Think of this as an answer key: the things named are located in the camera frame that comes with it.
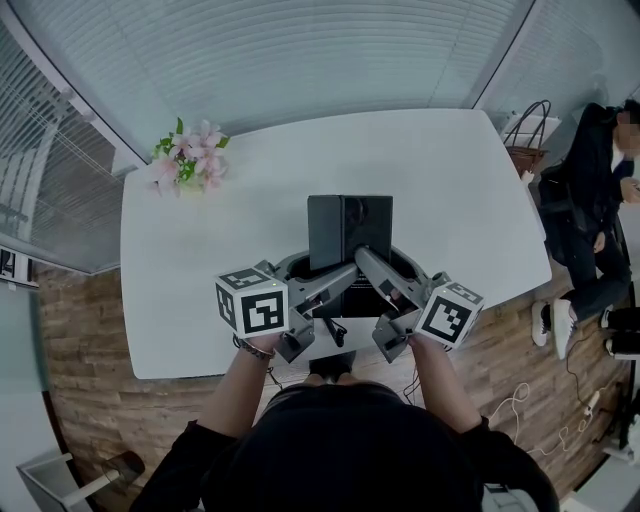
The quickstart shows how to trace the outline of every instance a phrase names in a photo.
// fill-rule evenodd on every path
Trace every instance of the white box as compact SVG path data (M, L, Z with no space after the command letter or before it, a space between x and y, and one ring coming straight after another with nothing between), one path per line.
M289 330L289 289L253 267L215 276L218 313L239 338Z
M459 283L438 286L427 302L415 331L458 348L476 323L484 298Z

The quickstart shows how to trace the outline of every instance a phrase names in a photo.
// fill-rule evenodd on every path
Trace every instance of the bracelet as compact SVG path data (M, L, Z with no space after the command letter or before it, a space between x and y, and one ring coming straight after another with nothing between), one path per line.
M233 335L233 344L237 348L242 348L249 352L252 356L257 357L260 360L263 359L273 359L276 355L275 350L273 352L265 352L264 350L259 349L258 347L254 347L251 343L246 340L242 340L238 338L235 334Z

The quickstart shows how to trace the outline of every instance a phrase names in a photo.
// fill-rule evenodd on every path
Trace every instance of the black hair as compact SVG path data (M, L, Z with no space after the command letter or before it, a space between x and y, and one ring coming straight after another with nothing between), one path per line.
M629 112L629 118L632 124L640 124L640 103L636 100L627 100L622 107L624 112Z

